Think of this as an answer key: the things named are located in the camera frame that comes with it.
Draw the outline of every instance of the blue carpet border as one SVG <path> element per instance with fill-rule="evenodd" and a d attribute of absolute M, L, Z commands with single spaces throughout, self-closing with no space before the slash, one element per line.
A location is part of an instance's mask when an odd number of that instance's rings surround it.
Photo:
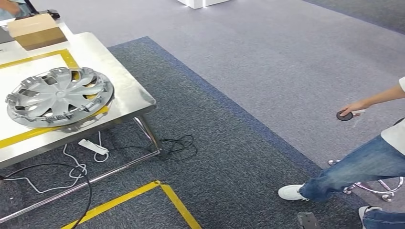
<path fill-rule="evenodd" d="M 155 53 L 160 54 L 167 62 L 172 64 L 176 69 L 178 69 L 181 73 L 188 76 L 194 83 L 196 83 L 202 90 L 210 94 L 213 98 L 215 98 L 219 103 L 221 103 L 224 107 L 228 108 L 236 117 L 240 118 L 242 121 L 248 124 L 250 128 L 254 131 L 258 132 L 266 141 L 268 141 L 272 146 L 274 146 L 277 150 L 282 152 L 289 160 L 291 160 L 295 165 L 302 168 L 310 177 L 317 177 L 321 172 L 322 168 L 319 167 L 315 162 L 307 158 L 303 155 L 300 151 L 298 151 L 295 147 L 290 145 L 286 142 L 283 138 L 278 136 L 274 133 L 271 129 L 269 129 L 266 125 L 262 122 L 257 120 L 254 116 L 252 116 L 249 112 L 247 112 L 244 108 L 240 105 L 235 103 L 232 99 L 228 96 L 220 92 L 214 86 L 212 86 L 209 82 L 203 79 L 200 75 L 194 72 L 192 69 L 187 67 L 183 62 L 178 60 L 174 57 L 171 53 L 157 44 L 154 40 L 150 37 L 142 37 L 138 38 L 135 41 L 143 43 L 150 47 Z M 359 196 L 352 194 L 346 195 L 340 193 L 339 197 L 343 198 L 348 205 L 352 208 L 359 208 L 362 206 L 367 206 L 368 204 L 361 199 Z"/>

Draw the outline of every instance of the shirt sleeve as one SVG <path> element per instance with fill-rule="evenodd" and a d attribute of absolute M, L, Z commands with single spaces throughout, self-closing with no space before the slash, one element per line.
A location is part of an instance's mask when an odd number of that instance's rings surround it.
<path fill-rule="evenodd" d="M 399 79 L 399 85 L 401 85 L 402 90 L 405 92 L 405 77 Z"/>

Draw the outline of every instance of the white cable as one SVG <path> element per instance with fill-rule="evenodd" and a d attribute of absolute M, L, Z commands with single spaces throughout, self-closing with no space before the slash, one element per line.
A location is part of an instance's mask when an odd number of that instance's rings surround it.
<path fill-rule="evenodd" d="M 101 146 L 101 133 L 100 133 L 100 131 L 98 132 L 98 141 L 99 141 L 99 145 Z M 76 163 L 76 166 L 75 166 L 75 167 L 81 168 L 81 169 L 82 169 L 82 174 L 87 175 L 86 164 L 80 164 L 74 156 L 72 156 L 72 155 L 70 155 L 70 154 L 68 154 L 68 153 L 66 152 L 66 148 L 67 148 L 67 144 L 64 145 L 63 154 L 66 155 L 66 156 L 68 156 L 68 157 L 70 157 L 71 159 L 73 159 L 73 160 L 75 161 L 75 163 Z M 95 153 L 95 154 L 94 154 L 94 160 L 95 160 L 96 162 L 98 162 L 98 163 L 102 163 L 102 162 L 107 161 L 107 159 L 108 159 L 108 157 L 109 157 L 109 154 L 106 153 L 106 158 L 105 158 L 104 160 L 102 160 L 102 161 L 99 161 L 99 160 L 97 160 L 97 158 L 96 158 L 97 154 L 98 154 L 98 153 Z M 65 186 L 65 187 L 53 187 L 53 188 L 47 189 L 47 190 L 45 190 L 45 191 L 40 191 L 40 190 L 31 182 L 31 180 L 30 180 L 29 178 L 27 178 L 27 177 L 8 178 L 8 179 L 5 179 L 5 180 L 26 180 L 26 181 L 28 182 L 28 184 L 30 184 L 31 187 L 32 187 L 37 193 L 42 194 L 42 193 L 49 192 L 49 191 L 56 190 L 56 189 L 71 188 L 71 187 L 75 186 L 75 185 L 77 184 L 77 182 L 79 181 L 79 179 L 80 179 L 80 178 L 83 178 L 84 176 L 81 175 L 81 176 L 76 176 L 76 177 L 75 177 L 75 176 L 72 175 L 73 171 L 75 171 L 75 169 L 72 168 L 72 169 L 70 170 L 70 172 L 69 172 L 69 177 L 75 179 L 75 181 L 73 182 L 72 185 L 70 185 L 70 186 Z"/>
<path fill-rule="evenodd" d="M 98 132 L 98 145 L 99 145 L 99 146 L 102 146 L 102 145 L 101 145 L 101 132 L 100 132 L 100 131 Z M 96 157 L 97 157 L 97 154 L 98 154 L 98 153 L 95 153 L 93 158 L 94 158 L 94 160 L 95 160 L 96 162 L 98 162 L 98 163 L 102 163 L 102 162 L 107 161 L 107 159 L 108 159 L 108 157 L 109 157 L 109 153 L 107 152 L 107 153 L 105 154 L 105 155 L 106 155 L 106 158 L 105 158 L 104 160 L 102 160 L 102 161 L 99 161 L 99 160 L 97 160 L 97 158 L 96 158 Z"/>
<path fill-rule="evenodd" d="M 82 169 L 83 169 L 82 172 L 83 172 L 84 174 L 87 174 L 86 165 L 85 165 L 85 164 L 79 164 L 79 162 L 77 161 L 77 159 L 76 159 L 74 156 L 72 156 L 72 155 L 70 155 L 70 154 L 67 154 L 67 153 L 66 153 L 66 148 L 67 148 L 67 144 L 64 145 L 63 154 L 66 155 L 66 156 L 71 157 L 71 158 L 76 162 L 76 164 L 77 164 L 76 167 L 82 168 Z M 78 176 L 78 177 L 72 176 L 72 172 L 73 172 L 74 170 L 75 170 L 75 169 L 72 169 L 72 170 L 70 170 L 70 172 L 69 172 L 69 177 L 76 179 L 76 180 L 73 182 L 72 185 L 70 185 L 70 186 L 65 186 L 65 187 L 54 187 L 54 188 L 50 188 L 50 189 L 45 190 L 45 191 L 40 191 L 40 190 L 31 182 L 31 180 L 30 180 L 29 178 L 26 178 L 26 177 L 21 177 L 21 178 L 8 178 L 8 179 L 6 179 L 6 180 L 26 180 L 36 192 L 38 192 L 38 193 L 41 194 L 41 193 L 49 192 L 49 191 L 56 190 L 56 189 L 70 188 L 70 187 L 75 186 L 76 183 L 79 181 L 79 179 L 82 178 L 83 176 Z"/>

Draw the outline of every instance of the jeans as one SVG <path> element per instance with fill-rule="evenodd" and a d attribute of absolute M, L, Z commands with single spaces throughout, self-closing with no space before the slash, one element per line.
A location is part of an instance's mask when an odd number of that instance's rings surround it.
<path fill-rule="evenodd" d="M 310 179 L 299 192 L 312 201 L 323 202 L 353 183 L 394 177 L 405 177 L 405 155 L 379 135 Z M 367 229 L 404 229 L 405 213 L 370 211 L 364 216 L 364 225 Z"/>

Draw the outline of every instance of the yellow tape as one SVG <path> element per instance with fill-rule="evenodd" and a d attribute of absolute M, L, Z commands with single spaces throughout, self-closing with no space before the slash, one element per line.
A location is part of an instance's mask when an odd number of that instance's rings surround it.
<path fill-rule="evenodd" d="M 108 211 L 109 209 L 124 203 L 125 201 L 130 200 L 131 198 L 134 198 L 136 196 L 139 196 L 142 193 L 145 193 L 149 190 L 152 190 L 156 187 L 160 186 L 164 193 L 169 197 L 170 201 L 174 204 L 176 209 L 180 212 L 180 214 L 183 216 L 184 220 L 188 223 L 191 229 L 201 229 L 200 225 L 198 222 L 194 219 L 194 217 L 190 214 L 190 212 L 187 210 L 187 208 L 184 206 L 184 204 L 181 202 L 181 200 L 177 197 L 176 193 L 174 193 L 173 189 L 169 185 L 164 185 L 160 181 L 154 181 L 151 182 L 147 185 L 144 185 L 132 192 L 129 192 L 123 196 L 120 196 L 114 200 L 111 200 L 105 204 L 102 204 L 98 207 L 95 207 L 91 209 L 90 211 L 87 212 L 86 216 L 80 221 L 79 224 L 86 222 L 87 220 L 105 212 Z M 77 222 L 72 222 L 64 227 L 62 229 L 71 229 L 73 225 Z"/>
<path fill-rule="evenodd" d="M 145 192 L 147 192 L 147 191 L 149 191 L 151 189 L 154 189 L 157 186 L 159 186 L 159 184 L 160 184 L 159 181 L 151 182 L 151 183 L 149 183 L 147 185 L 144 185 L 144 186 L 142 186 L 142 187 L 140 187 L 140 188 L 138 188 L 138 189 L 136 189 L 136 190 L 134 190 L 132 192 L 129 192 L 129 193 L 123 195 L 123 196 L 120 196 L 120 197 L 118 197 L 118 198 L 116 198 L 114 200 L 111 200 L 111 201 L 109 201 L 109 202 L 107 202 L 105 204 L 102 204 L 102 205 L 100 205 L 98 207 L 95 207 L 95 208 L 89 210 L 87 212 L 86 216 L 82 219 L 82 221 L 80 221 L 79 224 L 84 223 L 87 220 L 89 220 L 89 219 L 91 219 L 91 218 L 93 218 L 93 217 L 95 217 L 95 216 L 97 216 L 97 215 L 99 215 L 99 214 L 101 214 L 101 213 L 103 213 L 103 212 L 105 212 L 105 211 L 119 205 L 119 204 L 122 204 L 127 200 L 130 200 L 131 198 L 134 198 L 136 196 L 139 196 L 142 193 L 145 193 Z M 72 223 L 62 227 L 62 229 L 71 229 L 76 222 L 77 222 L 77 220 L 75 222 L 72 222 Z"/>
<path fill-rule="evenodd" d="M 176 195 L 176 193 L 174 193 L 173 189 L 170 186 L 164 185 L 164 184 L 161 184 L 160 187 L 163 189 L 163 191 L 169 197 L 169 199 L 174 204 L 174 206 L 177 208 L 179 213 L 183 216 L 184 220 L 188 223 L 190 228 L 191 229 L 201 229 L 198 222 L 194 219 L 192 214 L 187 210 L 187 208 L 182 203 L 182 201 L 179 199 L 179 197 L 177 197 L 177 195 Z"/>
<path fill-rule="evenodd" d="M 57 50 L 57 51 L 53 51 L 53 52 L 48 52 L 48 53 L 45 53 L 45 54 L 41 54 L 41 55 L 37 55 L 37 56 L 33 56 L 33 57 L 21 59 L 21 60 L 9 62 L 9 63 L 0 64 L 0 69 L 1 68 L 7 68 L 7 67 L 10 67 L 10 66 L 14 66 L 14 65 L 17 65 L 17 64 L 21 64 L 21 63 L 25 63 L 25 62 L 30 62 L 30 61 L 50 57 L 50 56 L 55 56 L 55 55 L 60 55 L 69 68 L 78 68 L 79 67 L 79 65 L 73 59 L 73 56 L 70 54 L 70 52 L 67 49 L 63 49 L 63 50 Z M 106 113 L 107 111 L 108 111 L 108 107 L 104 106 L 103 108 L 101 108 L 98 112 L 96 112 L 92 116 L 102 114 L 102 113 Z M 36 128 L 36 129 L 27 131 L 25 133 L 22 133 L 22 134 L 19 134 L 19 135 L 10 137 L 10 138 L 2 139 L 2 140 L 0 140 L 0 149 L 4 148 L 6 146 L 10 146 L 12 144 L 15 144 L 17 142 L 26 140 L 28 138 L 35 137 L 35 136 L 47 133 L 49 131 L 59 129 L 59 128 L 60 128 L 60 126 L 48 127 L 48 128 Z"/>
<path fill-rule="evenodd" d="M 108 112 L 108 107 L 107 106 L 103 106 L 100 110 L 98 110 L 96 113 L 92 114 L 90 117 L 99 115 L 99 114 L 104 114 Z M 41 134 L 45 134 L 47 132 L 53 131 L 53 130 L 57 130 L 59 128 L 61 128 L 62 126 L 56 126 L 56 127 L 46 127 L 46 128 L 35 128 L 32 129 L 30 131 L 24 132 L 22 134 L 19 135 L 15 135 L 13 137 L 9 137 L 6 139 L 3 139 L 0 141 L 0 149 L 4 148 L 6 146 L 11 146 L 17 142 L 21 142 L 23 140 L 41 135 Z"/>
<path fill-rule="evenodd" d="M 14 65 L 17 65 L 17 64 L 20 64 L 20 63 L 25 63 L 25 62 L 30 62 L 30 61 L 42 59 L 42 58 L 45 58 L 45 57 L 55 56 L 55 55 L 61 55 L 61 57 L 66 62 L 66 65 L 69 68 L 78 68 L 79 67 L 79 65 L 77 65 L 76 61 L 73 59 L 73 56 L 70 54 L 70 52 L 67 49 L 62 49 L 62 50 L 48 52 L 48 53 L 45 53 L 45 54 L 41 54 L 41 55 L 37 55 L 37 56 L 33 56 L 33 57 L 21 59 L 21 60 L 9 62 L 9 63 L 0 64 L 0 69 L 1 68 L 7 68 L 7 67 L 10 67 L 10 66 L 14 66 Z"/>

